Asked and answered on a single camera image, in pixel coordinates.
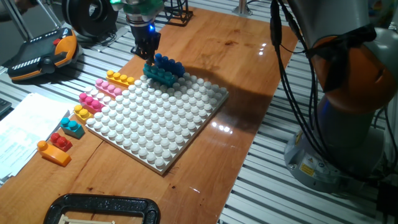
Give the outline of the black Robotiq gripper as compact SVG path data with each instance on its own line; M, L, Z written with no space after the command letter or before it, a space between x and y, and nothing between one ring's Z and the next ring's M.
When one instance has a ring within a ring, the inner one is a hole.
M148 23L141 26L131 26L131 32L136 44L134 46L134 55L146 60L148 65L153 65L155 63L155 51L160 44L161 36L156 31L155 24Z

